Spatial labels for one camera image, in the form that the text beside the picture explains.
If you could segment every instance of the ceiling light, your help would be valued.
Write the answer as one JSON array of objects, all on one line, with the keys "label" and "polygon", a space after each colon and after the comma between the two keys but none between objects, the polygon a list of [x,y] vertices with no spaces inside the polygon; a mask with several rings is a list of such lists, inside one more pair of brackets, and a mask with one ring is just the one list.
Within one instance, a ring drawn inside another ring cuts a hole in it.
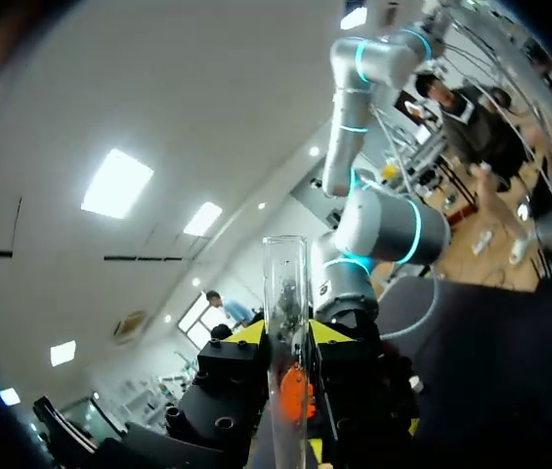
[{"label": "ceiling light", "polygon": [[221,207],[213,202],[204,203],[193,215],[189,224],[185,226],[184,232],[187,235],[204,236],[204,233],[215,223],[221,212]]},{"label": "ceiling light", "polygon": [[351,29],[366,23],[366,7],[358,7],[341,20],[341,29]]},{"label": "ceiling light", "polygon": [[76,355],[76,341],[70,340],[64,344],[57,345],[50,349],[50,362],[52,366],[71,362]]},{"label": "ceiling light", "polygon": [[20,396],[18,396],[18,393],[13,388],[0,391],[0,399],[6,405],[15,405],[21,402]]},{"label": "ceiling light", "polygon": [[112,149],[93,177],[80,208],[124,218],[154,172],[118,149]]}]

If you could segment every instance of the man in black shirt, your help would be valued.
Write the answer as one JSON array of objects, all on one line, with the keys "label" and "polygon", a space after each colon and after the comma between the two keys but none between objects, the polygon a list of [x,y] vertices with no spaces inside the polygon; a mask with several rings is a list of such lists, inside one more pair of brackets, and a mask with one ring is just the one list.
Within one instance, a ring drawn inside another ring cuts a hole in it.
[{"label": "man in black shirt", "polygon": [[[510,264],[519,264],[533,241],[497,192],[510,190],[512,177],[527,161],[527,152],[515,130],[476,87],[455,90],[432,73],[421,73],[415,81],[417,92],[441,107],[443,128],[449,145],[478,181],[480,207],[503,223],[515,237]],[[489,93],[501,107],[510,105],[509,95],[500,88]],[[531,126],[522,129],[530,147],[542,145],[541,133]]]}]

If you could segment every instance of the orange object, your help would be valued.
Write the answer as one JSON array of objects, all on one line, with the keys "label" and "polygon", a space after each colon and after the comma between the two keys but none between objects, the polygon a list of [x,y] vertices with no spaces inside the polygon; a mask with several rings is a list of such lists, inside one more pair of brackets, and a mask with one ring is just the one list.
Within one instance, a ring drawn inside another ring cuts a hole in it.
[{"label": "orange object", "polygon": [[[279,385],[282,412],[284,412],[284,416],[290,421],[295,422],[302,418],[305,382],[304,371],[301,369],[300,364],[296,363],[286,371]],[[308,405],[306,407],[306,416],[308,418],[313,417],[317,411],[313,397],[313,385],[308,383]]]}]

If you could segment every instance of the ceiling vent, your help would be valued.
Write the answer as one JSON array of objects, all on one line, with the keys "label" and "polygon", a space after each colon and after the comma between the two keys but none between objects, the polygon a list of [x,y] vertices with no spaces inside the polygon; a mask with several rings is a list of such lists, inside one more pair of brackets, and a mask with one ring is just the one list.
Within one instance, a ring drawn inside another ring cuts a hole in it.
[{"label": "ceiling vent", "polygon": [[151,317],[145,311],[137,311],[117,323],[112,333],[112,340],[118,347],[127,345],[143,334]]}]

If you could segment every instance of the robotic arm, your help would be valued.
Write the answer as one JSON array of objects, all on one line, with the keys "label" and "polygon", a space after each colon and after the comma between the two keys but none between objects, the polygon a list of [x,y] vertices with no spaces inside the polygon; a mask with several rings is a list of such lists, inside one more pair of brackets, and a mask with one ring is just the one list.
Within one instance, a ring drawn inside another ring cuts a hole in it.
[{"label": "robotic arm", "polygon": [[322,187],[329,196],[348,199],[338,229],[312,248],[313,305],[321,322],[355,321],[360,310],[375,319],[369,276],[376,261],[432,264],[449,243],[442,214],[417,200],[377,191],[352,169],[368,132],[374,85],[401,89],[422,62],[444,52],[448,24],[439,13],[380,41],[348,37],[332,47],[336,93]]}]

